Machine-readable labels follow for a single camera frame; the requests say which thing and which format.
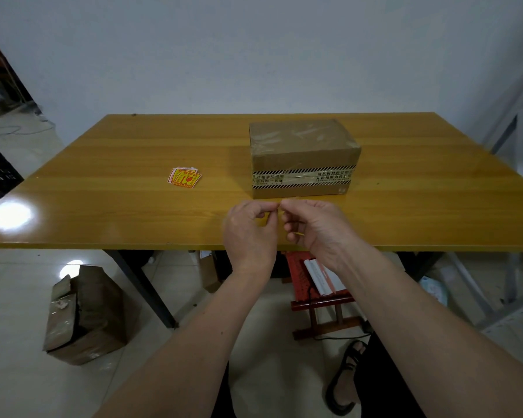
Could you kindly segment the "person's right hand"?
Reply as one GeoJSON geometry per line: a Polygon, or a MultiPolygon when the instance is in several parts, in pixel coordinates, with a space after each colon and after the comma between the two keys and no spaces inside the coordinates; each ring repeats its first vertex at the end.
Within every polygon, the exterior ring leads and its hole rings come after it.
{"type": "Polygon", "coordinates": [[[341,276],[348,270],[351,249],[358,240],[351,224],[333,203],[298,200],[306,220],[305,236],[293,241],[286,239],[307,249],[324,266],[341,276]]]}

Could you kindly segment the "person's left hand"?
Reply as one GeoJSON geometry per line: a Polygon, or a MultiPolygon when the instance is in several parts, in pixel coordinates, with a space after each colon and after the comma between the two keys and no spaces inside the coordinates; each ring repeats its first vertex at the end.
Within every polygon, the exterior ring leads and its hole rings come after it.
{"type": "Polygon", "coordinates": [[[262,227],[279,203],[248,200],[233,206],[223,222],[223,245],[235,274],[268,280],[277,257],[277,241],[265,241],[262,227]]]}

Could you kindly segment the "yellow sticker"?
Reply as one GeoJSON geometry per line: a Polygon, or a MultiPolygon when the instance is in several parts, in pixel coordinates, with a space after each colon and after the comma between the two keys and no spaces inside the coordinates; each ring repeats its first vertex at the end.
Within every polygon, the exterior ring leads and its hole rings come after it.
{"type": "MultiPolygon", "coordinates": [[[[280,213],[280,219],[283,225],[284,229],[284,222],[282,220],[283,212],[284,210],[292,212],[295,215],[298,215],[299,217],[305,218],[302,215],[302,203],[298,199],[288,198],[281,201],[279,204],[279,213],[280,213]]],[[[298,240],[300,238],[303,238],[305,236],[305,233],[286,233],[286,238],[290,241],[298,240]]]]}

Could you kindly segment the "person's right forearm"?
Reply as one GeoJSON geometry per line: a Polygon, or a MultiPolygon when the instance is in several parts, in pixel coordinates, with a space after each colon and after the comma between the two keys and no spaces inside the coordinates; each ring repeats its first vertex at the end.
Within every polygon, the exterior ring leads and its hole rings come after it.
{"type": "Polygon", "coordinates": [[[428,418],[523,418],[523,364],[371,246],[340,250],[354,295],[428,418]]]}

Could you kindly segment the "person's left forearm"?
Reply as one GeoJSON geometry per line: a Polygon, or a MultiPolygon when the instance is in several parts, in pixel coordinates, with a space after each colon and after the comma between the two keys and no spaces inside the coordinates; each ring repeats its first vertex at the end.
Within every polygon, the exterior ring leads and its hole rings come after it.
{"type": "Polygon", "coordinates": [[[272,268],[233,266],[232,274],[203,308],[93,418],[209,418],[237,337],[272,268]]]}

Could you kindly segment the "white paper packet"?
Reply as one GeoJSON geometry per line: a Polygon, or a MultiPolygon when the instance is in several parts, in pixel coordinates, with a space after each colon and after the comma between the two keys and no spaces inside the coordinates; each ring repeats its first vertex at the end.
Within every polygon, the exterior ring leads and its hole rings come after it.
{"type": "Polygon", "coordinates": [[[346,290],[340,278],[319,260],[304,260],[303,263],[319,295],[329,296],[346,290]]]}

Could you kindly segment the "taped brown cardboard box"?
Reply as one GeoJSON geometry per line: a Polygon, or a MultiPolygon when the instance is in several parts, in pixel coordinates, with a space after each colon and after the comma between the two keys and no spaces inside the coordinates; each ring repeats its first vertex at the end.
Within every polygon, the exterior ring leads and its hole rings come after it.
{"type": "Polygon", "coordinates": [[[335,119],[249,125],[254,199],[344,195],[361,146],[335,119]]]}

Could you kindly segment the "red wooden stool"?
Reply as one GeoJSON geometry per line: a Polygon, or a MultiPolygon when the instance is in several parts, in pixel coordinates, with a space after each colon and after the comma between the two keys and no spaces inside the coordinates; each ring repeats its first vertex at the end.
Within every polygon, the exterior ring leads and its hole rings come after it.
{"type": "Polygon", "coordinates": [[[291,302],[293,311],[307,311],[309,314],[310,325],[305,329],[293,331],[293,339],[296,341],[304,339],[325,339],[325,335],[340,330],[359,327],[366,336],[372,332],[371,325],[362,316],[344,317],[342,305],[355,302],[355,299],[346,289],[340,289],[338,283],[333,283],[330,272],[324,274],[324,281],[329,290],[326,294],[321,294],[310,275],[306,264],[314,257],[308,252],[284,252],[283,253],[290,273],[285,281],[291,282],[294,289],[294,300],[291,302]],[[333,307],[335,310],[335,320],[326,323],[319,323],[316,310],[321,308],[333,307]]]}

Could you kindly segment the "small brown cardboard box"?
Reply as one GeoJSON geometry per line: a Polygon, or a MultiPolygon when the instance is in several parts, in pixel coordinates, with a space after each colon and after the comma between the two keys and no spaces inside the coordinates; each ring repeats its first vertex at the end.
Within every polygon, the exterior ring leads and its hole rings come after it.
{"type": "Polygon", "coordinates": [[[215,293],[221,286],[221,282],[218,278],[216,259],[213,252],[199,251],[197,261],[202,287],[210,294],[215,293]]]}

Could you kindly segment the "small stack of red yellow stickers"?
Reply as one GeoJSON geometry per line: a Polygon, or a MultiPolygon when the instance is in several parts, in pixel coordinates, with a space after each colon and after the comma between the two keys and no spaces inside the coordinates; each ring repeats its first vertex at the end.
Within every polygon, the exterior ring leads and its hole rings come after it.
{"type": "Polygon", "coordinates": [[[201,178],[202,174],[196,168],[176,167],[172,169],[167,182],[176,187],[192,189],[201,178]]]}

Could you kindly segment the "black table leg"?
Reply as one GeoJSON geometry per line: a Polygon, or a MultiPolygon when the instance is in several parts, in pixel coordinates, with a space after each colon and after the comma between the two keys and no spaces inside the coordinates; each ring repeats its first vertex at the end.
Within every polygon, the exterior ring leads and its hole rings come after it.
{"type": "Polygon", "coordinates": [[[443,252],[396,252],[405,272],[419,282],[432,269],[436,262],[444,255],[443,252]]]}
{"type": "Polygon", "coordinates": [[[150,250],[104,250],[118,265],[122,273],[139,292],[150,309],[167,328],[176,329],[179,323],[175,320],[160,295],[153,287],[142,267],[148,262],[153,251],[150,250]]]}

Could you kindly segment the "light blue white package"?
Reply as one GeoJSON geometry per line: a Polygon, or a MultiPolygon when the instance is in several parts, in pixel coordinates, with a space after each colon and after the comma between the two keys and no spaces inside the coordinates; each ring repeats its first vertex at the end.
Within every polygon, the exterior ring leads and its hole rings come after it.
{"type": "Polygon", "coordinates": [[[442,281],[423,276],[419,281],[419,285],[442,305],[448,306],[448,290],[442,281]]]}

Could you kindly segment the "black sandal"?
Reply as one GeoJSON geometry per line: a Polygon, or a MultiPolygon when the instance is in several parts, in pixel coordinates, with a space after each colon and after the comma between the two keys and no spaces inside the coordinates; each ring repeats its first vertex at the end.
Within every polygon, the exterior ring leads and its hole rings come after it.
{"type": "Polygon", "coordinates": [[[360,403],[354,376],[367,344],[352,341],[346,348],[338,370],[328,384],[324,400],[328,409],[336,416],[348,415],[360,403]]]}

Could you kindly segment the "person's black trousers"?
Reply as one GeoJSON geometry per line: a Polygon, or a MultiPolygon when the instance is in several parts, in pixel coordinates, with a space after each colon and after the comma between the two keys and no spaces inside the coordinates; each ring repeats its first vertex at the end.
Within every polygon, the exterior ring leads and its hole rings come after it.
{"type": "Polygon", "coordinates": [[[426,418],[377,334],[369,337],[354,383],[360,418],[426,418]]]}

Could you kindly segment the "crumpled brown cardboard box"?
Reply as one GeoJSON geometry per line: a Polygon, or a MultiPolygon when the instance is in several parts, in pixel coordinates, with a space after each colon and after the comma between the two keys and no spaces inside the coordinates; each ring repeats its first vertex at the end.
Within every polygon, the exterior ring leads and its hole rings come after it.
{"type": "Polygon", "coordinates": [[[84,365],[127,344],[124,293],[101,267],[80,265],[51,292],[42,350],[84,365]]]}

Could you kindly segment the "grey metal rack frame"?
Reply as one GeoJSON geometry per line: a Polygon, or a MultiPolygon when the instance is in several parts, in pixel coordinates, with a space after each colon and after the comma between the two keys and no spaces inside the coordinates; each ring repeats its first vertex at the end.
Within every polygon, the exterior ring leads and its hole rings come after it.
{"type": "MultiPolygon", "coordinates": [[[[484,147],[487,147],[491,154],[496,155],[511,138],[515,140],[514,162],[516,171],[523,176],[523,163],[519,161],[520,156],[523,155],[520,152],[523,144],[523,90],[485,138],[484,147]]],[[[523,295],[519,296],[518,290],[523,264],[522,253],[511,252],[506,254],[503,297],[501,299],[502,308],[498,310],[494,309],[479,283],[464,266],[457,254],[447,252],[445,256],[484,314],[484,318],[476,324],[477,330],[489,335],[494,330],[509,325],[523,315],[523,295]]]]}

